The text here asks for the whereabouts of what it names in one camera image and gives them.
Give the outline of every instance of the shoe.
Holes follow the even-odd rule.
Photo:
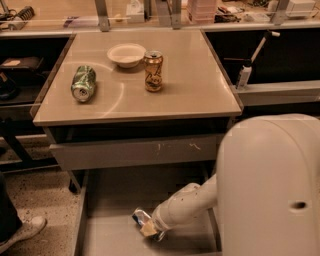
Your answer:
[[[41,216],[34,217],[31,222],[24,222],[8,241],[0,244],[0,254],[8,250],[16,242],[30,239],[39,234],[46,224],[47,220]]]

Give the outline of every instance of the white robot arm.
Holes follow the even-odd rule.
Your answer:
[[[147,215],[145,236],[190,222],[217,205],[224,256],[318,256],[320,121],[306,115],[251,118],[225,135],[216,174],[189,184]]]

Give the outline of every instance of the tile floor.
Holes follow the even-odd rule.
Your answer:
[[[50,155],[46,139],[23,139],[34,158]],[[9,149],[0,164],[17,159]],[[6,173],[7,190],[23,221],[42,215],[46,228],[36,237],[16,243],[3,256],[68,256],[71,254],[79,195],[69,189],[69,177],[59,167]]]

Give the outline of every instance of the soda can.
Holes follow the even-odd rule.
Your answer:
[[[162,53],[159,51],[147,51],[144,54],[145,88],[150,92],[162,89],[161,69],[163,63]]]
[[[96,72],[94,69],[86,65],[78,67],[72,80],[72,96],[80,102],[86,102],[93,96],[95,87]]]

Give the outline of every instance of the counter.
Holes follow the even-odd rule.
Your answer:
[[[117,67],[110,47],[137,43],[164,55],[163,90],[147,92],[144,67]],[[71,95],[80,65],[97,73],[95,96],[79,103]],[[39,126],[234,116],[240,107],[200,31],[127,31],[78,34],[34,123]]]

